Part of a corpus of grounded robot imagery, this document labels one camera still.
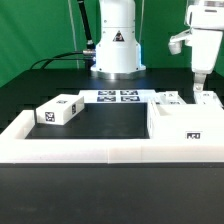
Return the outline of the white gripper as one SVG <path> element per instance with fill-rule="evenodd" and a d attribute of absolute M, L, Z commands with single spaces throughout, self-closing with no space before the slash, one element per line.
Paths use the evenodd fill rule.
<path fill-rule="evenodd" d="M 200 93 L 219 53 L 224 34 L 224 3 L 188 3 L 185 23 L 190 27 L 192 41 L 193 91 Z"/>

